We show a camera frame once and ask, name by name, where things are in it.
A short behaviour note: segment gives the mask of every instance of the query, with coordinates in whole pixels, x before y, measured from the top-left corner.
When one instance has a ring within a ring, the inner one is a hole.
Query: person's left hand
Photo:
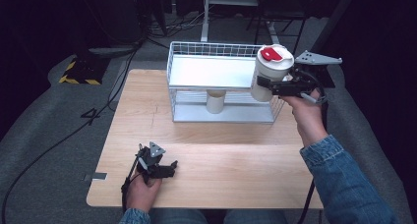
[[[138,172],[135,172],[132,178],[133,180],[127,193],[126,207],[149,212],[162,184],[162,179],[149,180],[149,184],[147,185],[142,175]]]

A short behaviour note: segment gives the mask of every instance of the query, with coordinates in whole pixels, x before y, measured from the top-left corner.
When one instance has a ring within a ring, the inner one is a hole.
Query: red lid
[[[282,56],[280,56],[272,47],[266,47],[263,50],[261,50],[262,57],[264,57],[265,60],[271,61],[271,60],[282,60]]]

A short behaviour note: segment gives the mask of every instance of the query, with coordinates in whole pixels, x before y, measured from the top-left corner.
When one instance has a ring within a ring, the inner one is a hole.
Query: white cylinder
[[[207,110],[209,113],[218,114],[223,110],[224,98],[226,97],[225,89],[208,89],[207,90]]]
[[[257,54],[255,71],[252,77],[251,94],[256,100],[267,102],[272,99],[272,92],[257,84],[258,76],[273,82],[282,81],[294,65],[294,56],[282,45],[264,45]]]

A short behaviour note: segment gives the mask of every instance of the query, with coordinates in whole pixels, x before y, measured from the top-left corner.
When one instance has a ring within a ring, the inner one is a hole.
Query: white wire basket
[[[283,106],[250,92],[261,45],[171,42],[167,81],[173,122],[273,123]],[[225,89],[220,113],[207,110],[207,90]]]

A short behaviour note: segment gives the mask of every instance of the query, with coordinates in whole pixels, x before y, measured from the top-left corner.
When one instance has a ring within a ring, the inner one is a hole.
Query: denim sleeve
[[[126,210],[119,224],[150,224],[150,217],[141,210],[129,208]]]
[[[330,223],[397,223],[390,207],[333,137],[302,148]]]

